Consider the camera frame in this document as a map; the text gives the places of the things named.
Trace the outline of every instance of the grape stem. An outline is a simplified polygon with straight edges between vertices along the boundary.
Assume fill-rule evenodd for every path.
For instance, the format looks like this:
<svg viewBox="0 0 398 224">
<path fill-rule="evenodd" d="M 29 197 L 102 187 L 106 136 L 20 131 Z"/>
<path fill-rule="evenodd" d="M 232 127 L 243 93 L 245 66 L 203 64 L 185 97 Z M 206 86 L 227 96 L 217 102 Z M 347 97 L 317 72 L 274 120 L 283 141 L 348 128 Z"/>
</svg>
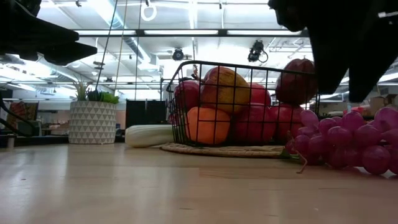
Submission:
<svg viewBox="0 0 398 224">
<path fill-rule="evenodd" d="M 300 158 L 304 160 L 304 165 L 301 167 L 301 169 L 299 171 L 296 172 L 296 174 L 302 174 L 305 170 L 305 167 L 308 164 L 308 161 L 300 152 L 298 152 L 294 148 L 294 138 L 293 138 L 292 134 L 290 133 L 290 131 L 287 131 L 287 137 L 288 137 L 289 141 L 293 141 L 293 151 L 297 152 L 298 156 L 300 156 Z"/>
</svg>

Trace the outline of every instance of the woven placemat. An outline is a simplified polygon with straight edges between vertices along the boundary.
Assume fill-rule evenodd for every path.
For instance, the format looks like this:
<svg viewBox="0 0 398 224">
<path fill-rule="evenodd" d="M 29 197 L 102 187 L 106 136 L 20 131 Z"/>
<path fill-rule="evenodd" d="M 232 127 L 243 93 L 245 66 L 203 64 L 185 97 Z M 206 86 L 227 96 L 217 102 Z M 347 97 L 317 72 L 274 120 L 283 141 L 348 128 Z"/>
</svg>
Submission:
<svg viewBox="0 0 398 224">
<path fill-rule="evenodd" d="M 279 157 L 283 146 L 227 146 L 227 147 L 192 147 L 178 143 L 161 145 L 161 150 L 182 154 L 222 157 Z"/>
</svg>

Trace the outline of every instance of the hanging cable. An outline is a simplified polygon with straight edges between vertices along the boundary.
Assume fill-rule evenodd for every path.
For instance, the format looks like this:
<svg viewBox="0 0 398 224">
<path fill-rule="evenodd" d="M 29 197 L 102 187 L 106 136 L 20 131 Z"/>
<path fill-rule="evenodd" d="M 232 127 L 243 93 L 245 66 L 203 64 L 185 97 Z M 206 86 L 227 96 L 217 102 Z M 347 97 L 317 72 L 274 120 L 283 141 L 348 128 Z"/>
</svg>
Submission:
<svg viewBox="0 0 398 224">
<path fill-rule="evenodd" d="M 139 5 L 139 17 L 141 17 L 141 12 L 142 12 L 142 0 L 141 4 Z M 138 30 L 141 28 L 141 20 L 138 21 Z M 139 48 L 139 37 L 137 37 L 137 48 Z M 138 55 L 136 55 L 136 81 L 134 83 L 134 100 L 137 100 L 137 72 L 138 72 Z"/>
<path fill-rule="evenodd" d="M 97 88 L 98 88 L 98 83 L 100 82 L 101 72 L 102 72 L 103 66 L 104 66 L 105 53 L 106 53 L 106 49 L 108 48 L 109 37 L 110 37 L 110 35 L 111 35 L 112 24 L 113 24 L 113 20 L 114 20 L 114 15 L 116 14 L 116 6 L 117 6 L 117 5 L 118 5 L 118 0 L 116 0 L 116 2 L 114 3 L 114 9 L 113 9 L 112 20 L 111 20 L 111 23 L 110 23 L 110 25 L 109 25 L 108 37 L 106 38 L 104 54 L 103 54 L 103 57 L 102 57 L 101 68 L 100 68 L 99 73 L 98 73 L 98 79 L 97 79 L 97 82 L 96 82 L 96 84 L 95 84 L 95 90 L 97 90 Z"/>
<path fill-rule="evenodd" d="M 114 96 L 116 96 L 116 92 L 118 91 L 116 89 L 116 87 L 118 86 L 119 67 L 120 67 L 120 59 L 122 57 L 123 35 L 124 35 L 124 25 L 126 24 L 126 16 L 127 16 L 127 1 L 126 1 L 126 5 L 124 6 L 123 30 L 122 30 L 122 37 L 120 38 L 119 62 L 118 62 L 118 69 L 116 70 L 116 80 L 115 80 L 115 84 L 114 84 Z"/>
</svg>

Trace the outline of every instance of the orange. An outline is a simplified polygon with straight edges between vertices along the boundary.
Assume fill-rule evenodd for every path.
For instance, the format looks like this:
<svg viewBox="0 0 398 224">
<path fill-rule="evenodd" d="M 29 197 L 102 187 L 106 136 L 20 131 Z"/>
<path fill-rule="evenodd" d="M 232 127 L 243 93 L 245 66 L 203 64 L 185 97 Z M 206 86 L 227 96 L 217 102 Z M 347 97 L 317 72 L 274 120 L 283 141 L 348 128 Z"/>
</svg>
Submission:
<svg viewBox="0 0 398 224">
<path fill-rule="evenodd" d="M 187 116 L 188 124 L 185 125 L 185 129 L 188 138 L 192 141 L 203 144 L 220 144 L 226 140 L 230 117 L 224 111 L 194 107 Z"/>
</svg>

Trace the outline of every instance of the red apple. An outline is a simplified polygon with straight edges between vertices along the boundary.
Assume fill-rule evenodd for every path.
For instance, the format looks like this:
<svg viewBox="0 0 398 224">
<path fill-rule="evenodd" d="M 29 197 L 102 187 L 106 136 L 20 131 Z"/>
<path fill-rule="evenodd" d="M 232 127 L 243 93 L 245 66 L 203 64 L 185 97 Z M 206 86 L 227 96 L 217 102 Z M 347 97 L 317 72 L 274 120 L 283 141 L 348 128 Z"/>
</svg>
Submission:
<svg viewBox="0 0 398 224">
<path fill-rule="evenodd" d="M 285 70 L 295 72 L 315 73 L 313 62 L 308 59 L 293 59 Z M 282 72 L 277 79 L 276 98 L 284 103 L 301 105 L 313 98 L 317 93 L 318 82 L 314 75 L 299 75 Z"/>
<path fill-rule="evenodd" d="M 176 104 L 187 111 L 198 106 L 199 83 L 195 80 L 180 82 L 174 89 L 174 97 Z"/>
<path fill-rule="evenodd" d="M 258 83 L 251 84 L 251 103 L 262 103 L 266 106 L 271 105 L 271 96 L 263 85 Z"/>
<path fill-rule="evenodd" d="M 276 121 L 270 109 L 261 103 L 251 103 L 235 116 L 231 136 L 236 142 L 264 144 L 274 136 Z"/>
<path fill-rule="evenodd" d="M 201 106 L 205 108 L 238 114 L 249 104 L 250 85 L 241 75 L 226 67 L 210 69 L 200 88 Z"/>
<path fill-rule="evenodd" d="M 301 111 L 303 111 L 303 108 L 286 103 L 271 107 L 271 113 L 277 119 L 278 123 L 275 133 L 276 141 L 286 143 L 289 140 L 288 131 L 290 131 L 293 138 L 297 136 L 299 128 L 303 126 L 300 116 Z"/>
</svg>

